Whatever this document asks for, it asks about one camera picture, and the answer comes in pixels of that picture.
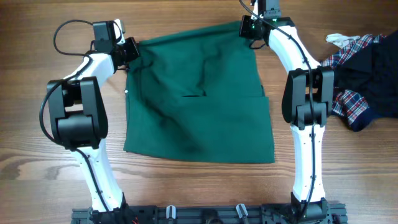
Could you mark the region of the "green cloth garment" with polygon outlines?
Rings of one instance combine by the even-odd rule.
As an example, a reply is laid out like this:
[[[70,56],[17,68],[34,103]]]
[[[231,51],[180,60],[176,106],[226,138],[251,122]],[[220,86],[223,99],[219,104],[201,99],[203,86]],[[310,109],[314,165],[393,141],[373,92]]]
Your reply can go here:
[[[235,164],[275,161],[269,99],[239,22],[143,40],[130,63],[126,152]]]

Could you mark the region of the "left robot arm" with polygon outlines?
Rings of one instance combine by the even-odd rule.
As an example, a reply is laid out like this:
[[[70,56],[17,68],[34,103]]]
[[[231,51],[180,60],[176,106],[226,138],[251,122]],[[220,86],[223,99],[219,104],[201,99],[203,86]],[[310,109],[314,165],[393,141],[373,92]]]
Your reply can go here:
[[[89,208],[74,209],[72,223],[138,223],[127,204],[106,152],[108,117],[100,88],[140,53],[125,38],[122,20],[90,22],[94,39],[81,65],[63,79],[51,80],[40,106],[42,132],[78,161],[91,194]]]

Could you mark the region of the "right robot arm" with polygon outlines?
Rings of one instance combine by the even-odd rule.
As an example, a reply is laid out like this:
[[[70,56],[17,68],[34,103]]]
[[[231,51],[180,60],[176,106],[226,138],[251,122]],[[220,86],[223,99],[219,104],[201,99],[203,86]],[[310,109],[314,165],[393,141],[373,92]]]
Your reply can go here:
[[[322,141],[331,115],[333,70],[322,67],[298,37],[295,24],[277,9],[266,10],[264,1],[242,5],[240,37],[263,40],[287,72],[282,115],[294,139],[295,180],[289,203],[264,204],[263,223],[333,223],[322,179]]]

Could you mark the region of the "white cloth piece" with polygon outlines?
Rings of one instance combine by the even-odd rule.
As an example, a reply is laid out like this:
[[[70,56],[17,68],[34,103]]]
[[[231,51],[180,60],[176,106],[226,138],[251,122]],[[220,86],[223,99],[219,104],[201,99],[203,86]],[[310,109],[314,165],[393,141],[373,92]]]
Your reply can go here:
[[[346,47],[348,44],[350,44],[351,42],[358,40],[360,38],[361,37],[358,35],[346,36],[346,35],[342,35],[339,33],[335,33],[335,34],[327,35],[325,40],[326,40],[326,42],[334,44],[335,46],[342,49],[342,48]]]

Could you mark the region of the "plaid red blue garment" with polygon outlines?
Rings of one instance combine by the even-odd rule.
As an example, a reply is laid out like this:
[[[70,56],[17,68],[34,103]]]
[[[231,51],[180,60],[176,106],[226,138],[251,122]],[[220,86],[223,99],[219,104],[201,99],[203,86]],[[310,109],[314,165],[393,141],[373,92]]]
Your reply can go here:
[[[348,128],[359,132],[381,117],[371,108],[364,91],[372,74],[371,47],[380,44],[383,34],[365,34],[321,62],[335,71],[332,114]]]

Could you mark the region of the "dark navy garment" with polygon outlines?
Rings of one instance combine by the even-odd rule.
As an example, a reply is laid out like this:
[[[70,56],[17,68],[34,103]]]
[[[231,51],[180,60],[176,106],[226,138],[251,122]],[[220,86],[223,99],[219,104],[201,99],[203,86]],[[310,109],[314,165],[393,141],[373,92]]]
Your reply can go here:
[[[381,118],[397,118],[397,32],[371,51],[372,74],[364,94]]]

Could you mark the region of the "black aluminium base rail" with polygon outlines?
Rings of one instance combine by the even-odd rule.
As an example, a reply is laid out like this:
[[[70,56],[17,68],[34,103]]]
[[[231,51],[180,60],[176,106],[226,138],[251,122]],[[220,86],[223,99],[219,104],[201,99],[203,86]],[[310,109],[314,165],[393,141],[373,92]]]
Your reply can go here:
[[[195,224],[195,223],[251,223],[283,224],[292,223],[289,215],[293,214],[290,205],[273,203],[258,206],[215,206],[215,207],[156,207],[131,206],[138,222],[143,224]],[[307,210],[309,215],[316,215],[314,220],[306,219],[303,223],[348,224],[345,205],[342,203],[326,204],[325,208],[314,206]]]

